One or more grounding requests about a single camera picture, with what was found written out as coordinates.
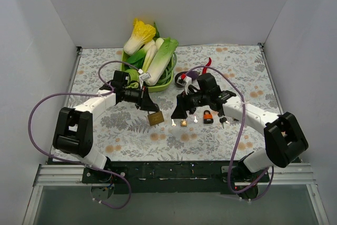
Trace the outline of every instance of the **floral tablecloth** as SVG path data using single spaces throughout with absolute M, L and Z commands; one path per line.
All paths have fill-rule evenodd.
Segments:
M 96 93 L 102 83 L 97 77 L 98 68 L 113 59 L 120 60 L 121 48 L 84 49 L 77 69 L 72 92 Z M 176 50 L 178 63 L 175 74 L 196 65 L 203 65 L 212 58 L 212 66 L 224 73 L 244 94 L 246 100 L 264 110 L 279 113 L 261 51 L 258 46 L 181 46 Z M 119 64 L 108 65 L 103 77 L 112 79 Z M 217 73 L 213 73 L 222 90 L 234 91 Z M 162 161 L 162 160 L 229 160 L 240 123 L 228 119 L 222 128 L 216 112 L 211 112 L 214 123 L 203 124 L 203 111 L 198 108 L 194 117 L 189 116 L 187 126 L 172 127 L 171 114 L 176 96 L 181 89 L 172 82 L 163 92 L 150 93 L 152 100 L 163 112 L 165 122 L 149 126 L 147 112 L 137 110 L 134 104 L 121 102 L 103 113 L 94 122 L 94 145 L 112 161 Z M 87 97 L 71 96 L 68 106 L 81 104 Z M 250 127 L 245 127 L 236 158 L 264 147 L 264 138 Z M 74 159 L 58 150 L 57 156 Z

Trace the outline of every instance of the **eggplant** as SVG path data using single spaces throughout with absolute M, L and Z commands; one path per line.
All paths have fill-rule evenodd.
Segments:
M 176 76 L 174 78 L 175 84 L 178 85 L 179 87 L 181 87 L 181 85 L 177 84 L 177 80 L 182 74 L 185 74 L 185 73 L 187 73 L 187 71 L 179 72 L 178 74 L 176 74 Z M 199 75 L 200 75 L 200 73 L 198 71 L 191 71 L 187 74 L 187 76 L 190 77 L 192 79 L 192 81 L 196 80 Z

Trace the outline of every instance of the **gray wall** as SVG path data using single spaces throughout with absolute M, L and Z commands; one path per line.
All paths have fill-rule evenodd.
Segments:
M 281 103 L 309 142 L 303 156 L 318 178 L 332 224 L 337 223 L 337 0 L 287 0 L 266 41 Z
M 75 45 L 121 47 L 134 17 L 181 45 L 265 42 L 286 0 L 51 0 Z
M 76 48 L 50 0 L 0 0 L 0 6 L 0 224 L 21 224 L 38 164 L 46 160 L 28 139 L 28 115 L 41 98 L 67 88 Z M 63 100 L 34 118 L 33 134 L 45 150 Z

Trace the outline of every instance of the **table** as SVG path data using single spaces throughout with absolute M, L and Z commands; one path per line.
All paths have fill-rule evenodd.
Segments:
M 102 86 L 97 77 L 98 68 L 105 62 L 120 60 L 121 48 L 83 49 L 72 92 L 96 93 Z M 270 112 L 280 113 L 271 80 L 259 46 L 201 45 L 181 46 L 174 73 L 204 65 L 209 57 L 213 67 L 225 74 L 244 94 L 246 101 Z M 119 64 L 102 70 L 102 76 L 112 79 Z M 214 74 L 222 90 L 234 89 L 217 73 Z M 211 111 L 214 123 L 203 124 L 203 112 L 198 108 L 194 117 L 189 116 L 187 127 L 172 127 L 171 114 L 176 106 L 176 96 L 181 89 L 172 82 L 163 92 L 151 93 L 152 100 L 163 112 L 165 122 L 149 126 L 147 112 L 137 110 L 134 104 L 122 102 L 103 113 L 94 122 L 94 145 L 112 161 L 198 161 L 229 160 L 239 131 L 240 123 L 228 119 L 223 129 L 216 112 Z M 81 104 L 88 97 L 70 96 L 69 107 Z M 264 138 L 246 126 L 235 158 L 264 148 Z M 72 159 L 52 148 L 52 154 Z

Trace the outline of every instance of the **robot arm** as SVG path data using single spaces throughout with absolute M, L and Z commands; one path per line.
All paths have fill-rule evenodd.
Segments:
M 185 91 L 177 96 L 177 106 L 172 119 L 187 118 L 199 106 L 208 105 L 220 117 L 242 119 L 242 102 L 235 93 L 221 91 L 212 74 L 206 73 L 197 79 L 200 89 L 191 85 L 189 77 L 178 80 Z M 246 104 L 245 123 L 264 136 L 265 149 L 243 157 L 233 169 L 233 176 L 247 179 L 254 172 L 276 165 L 286 167 L 308 148 L 308 142 L 295 118 L 289 112 L 277 115 Z
M 54 148 L 71 154 L 85 164 L 103 169 L 107 157 L 93 147 L 93 122 L 107 109 L 126 101 L 135 103 L 136 108 L 160 114 L 159 107 L 153 103 L 146 87 L 128 89 L 130 76 L 126 72 L 115 71 L 114 78 L 108 83 L 114 92 L 93 97 L 74 108 L 64 107 L 60 110 L 54 139 Z M 103 85 L 97 94 L 111 92 L 111 87 Z

